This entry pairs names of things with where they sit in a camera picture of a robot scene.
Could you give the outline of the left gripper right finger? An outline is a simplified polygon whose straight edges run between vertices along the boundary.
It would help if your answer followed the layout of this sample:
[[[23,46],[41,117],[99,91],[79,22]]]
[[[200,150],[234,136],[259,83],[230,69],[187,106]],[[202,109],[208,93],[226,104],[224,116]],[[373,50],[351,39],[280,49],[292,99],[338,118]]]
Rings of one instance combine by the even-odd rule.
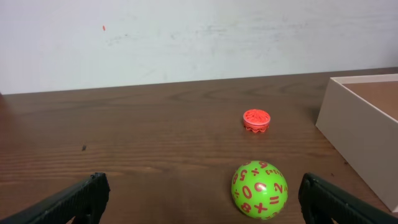
[[[397,218],[313,173],[303,175],[298,200],[306,224],[397,224]]]

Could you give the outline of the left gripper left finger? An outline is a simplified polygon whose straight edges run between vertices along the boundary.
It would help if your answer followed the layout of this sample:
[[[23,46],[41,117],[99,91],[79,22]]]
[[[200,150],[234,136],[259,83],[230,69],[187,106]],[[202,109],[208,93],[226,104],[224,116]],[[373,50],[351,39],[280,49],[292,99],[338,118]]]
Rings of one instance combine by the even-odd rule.
[[[109,200],[106,174],[96,172],[43,201],[1,220],[1,223],[98,224]]]

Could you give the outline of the green number ball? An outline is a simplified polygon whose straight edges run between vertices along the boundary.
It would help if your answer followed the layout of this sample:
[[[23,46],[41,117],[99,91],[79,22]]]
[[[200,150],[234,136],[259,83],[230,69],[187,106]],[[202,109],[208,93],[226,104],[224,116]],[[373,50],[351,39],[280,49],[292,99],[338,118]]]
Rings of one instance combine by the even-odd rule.
[[[249,161],[233,174],[231,195],[245,215],[269,220],[285,207],[289,187],[281,171],[265,161]]]

